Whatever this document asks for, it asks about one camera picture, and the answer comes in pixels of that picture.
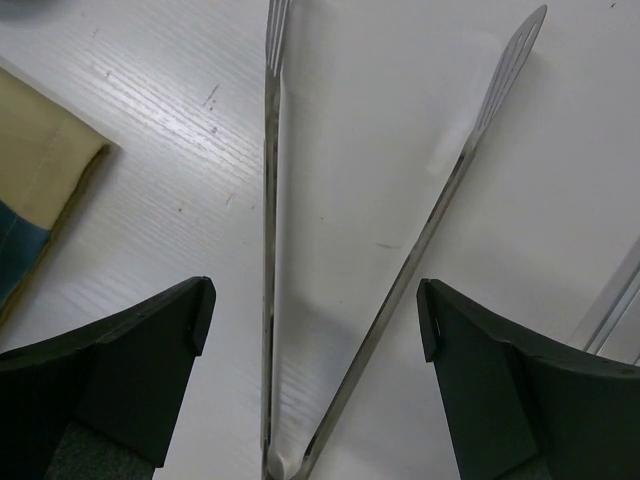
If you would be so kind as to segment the stainless steel tongs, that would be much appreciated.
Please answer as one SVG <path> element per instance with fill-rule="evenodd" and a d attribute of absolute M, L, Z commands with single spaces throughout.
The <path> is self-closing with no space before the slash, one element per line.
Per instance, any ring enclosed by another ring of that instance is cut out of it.
<path fill-rule="evenodd" d="M 265 35 L 264 145 L 263 145 L 263 299 L 261 355 L 261 476 L 277 479 L 272 459 L 274 427 L 274 361 L 276 326 L 277 205 L 281 72 L 290 4 L 272 1 L 268 6 Z M 396 275 L 381 307 L 350 363 L 335 395 L 306 447 L 297 479 L 310 478 L 383 333 L 398 307 L 409 282 L 443 220 L 471 166 L 486 130 L 503 105 L 529 57 L 548 11 L 545 4 L 534 10 L 507 42 L 483 98 L 474 126 L 432 208 L 415 244 Z"/>

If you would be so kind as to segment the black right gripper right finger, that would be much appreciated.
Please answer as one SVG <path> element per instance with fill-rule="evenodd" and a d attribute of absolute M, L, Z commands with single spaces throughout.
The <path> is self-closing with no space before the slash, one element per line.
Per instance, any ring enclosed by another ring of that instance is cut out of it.
<path fill-rule="evenodd" d="M 638 367 L 552 340 L 440 280 L 421 280 L 416 299 L 461 478 L 638 478 Z"/>

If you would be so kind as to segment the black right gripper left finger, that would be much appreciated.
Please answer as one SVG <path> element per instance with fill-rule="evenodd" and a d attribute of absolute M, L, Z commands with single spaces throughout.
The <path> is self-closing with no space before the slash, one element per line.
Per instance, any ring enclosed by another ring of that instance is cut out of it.
<path fill-rule="evenodd" d="M 4 479 L 150 479 L 216 302 L 208 277 L 1 355 Z"/>

